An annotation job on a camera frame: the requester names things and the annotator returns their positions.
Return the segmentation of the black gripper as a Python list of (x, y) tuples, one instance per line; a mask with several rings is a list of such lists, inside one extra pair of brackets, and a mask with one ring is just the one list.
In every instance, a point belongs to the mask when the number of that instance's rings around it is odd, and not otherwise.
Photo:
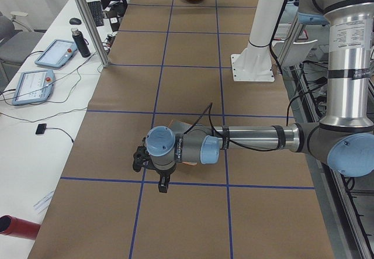
[(160, 175), (158, 191), (164, 194), (167, 193), (171, 174), (176, 170), (176, 163), (173, 161), (166, 165), (153, 163), (152, 169)]

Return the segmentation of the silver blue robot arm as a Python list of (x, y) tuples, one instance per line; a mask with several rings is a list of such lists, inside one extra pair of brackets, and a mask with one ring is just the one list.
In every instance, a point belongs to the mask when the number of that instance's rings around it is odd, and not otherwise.
[(373, 122), (367, 117), (373, 0), (299, 0), (298, 20), (330, 27), (327, 110), (317, 123), (285, 126), (203, 126), (172, 122), (152, 128), (134, 154), (133, 169), (154, 170), (168, 190), (178, 163), (214, 164), (229, 147), (313, 156), (348, 177), (373, 171)]

